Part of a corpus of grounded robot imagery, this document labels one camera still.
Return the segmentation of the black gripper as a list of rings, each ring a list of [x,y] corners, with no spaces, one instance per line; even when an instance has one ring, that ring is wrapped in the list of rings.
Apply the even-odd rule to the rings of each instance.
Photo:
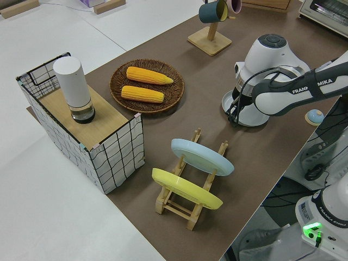
[[[240,109],[252,104],[252,97],[241,95],[238,89],[233,89],[233,104]]]

